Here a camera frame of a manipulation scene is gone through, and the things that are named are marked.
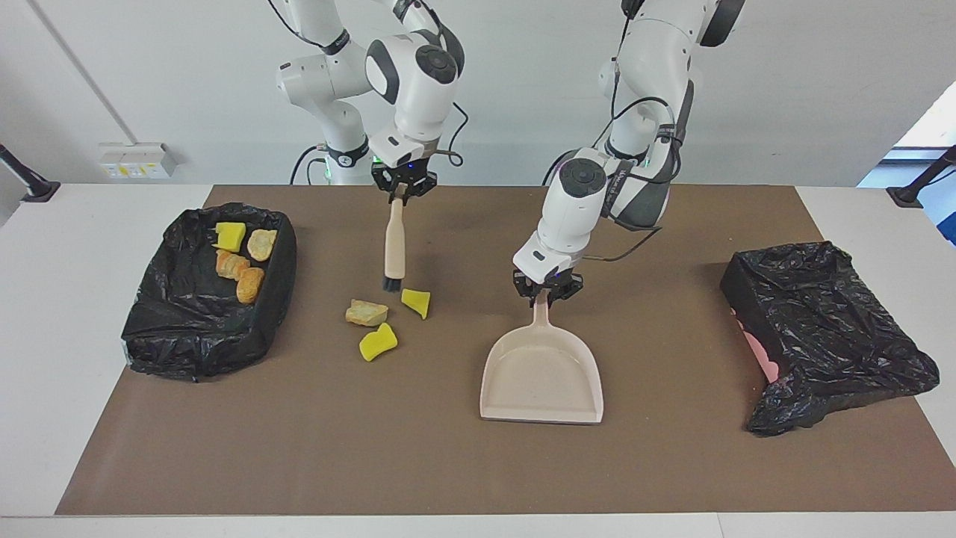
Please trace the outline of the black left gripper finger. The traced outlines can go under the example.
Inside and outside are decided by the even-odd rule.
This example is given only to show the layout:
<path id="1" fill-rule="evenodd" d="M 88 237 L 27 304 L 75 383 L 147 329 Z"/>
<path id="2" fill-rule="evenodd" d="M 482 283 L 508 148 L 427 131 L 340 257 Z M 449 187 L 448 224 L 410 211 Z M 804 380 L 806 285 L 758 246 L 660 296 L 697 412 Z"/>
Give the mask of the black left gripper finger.
<path id="1" fill-rule="evenodd" d="M 543 285 L 533 282 L 524 272 L 514 269 L 512 272 L 512 283 L 520 297 L 528 300 L 529 304 L 534 304 L 537 297 L 544 288 Z"/>
<path id="2" fill-rule="evenodd" d="M 583 276 L 573 271 L 563 271 L 549 276 L 549 306 L 557 300 L 567 300 L 583 289 Z"/>

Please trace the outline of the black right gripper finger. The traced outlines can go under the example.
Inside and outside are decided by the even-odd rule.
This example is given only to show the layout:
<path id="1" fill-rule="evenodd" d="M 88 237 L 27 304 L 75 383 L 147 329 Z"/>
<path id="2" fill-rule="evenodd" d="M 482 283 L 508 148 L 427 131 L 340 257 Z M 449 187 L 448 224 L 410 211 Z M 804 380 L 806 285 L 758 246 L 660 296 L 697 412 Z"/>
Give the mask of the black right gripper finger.
<path id="1" fill-rule="evenodd" d="M 403 200 L 409 201 L 411 197 L 422 197 L 437 186 L 437 181 L 437 174 L 427 170 L 427 166 L 404 166 Z"/>
<path id="2" fill-rule="evenodd" d="M 372 164 L 372 177 L 379 190 L 389 195 L 389 204 L 396 199 L 404 203 L 404 169 L 402 167 Z"/>

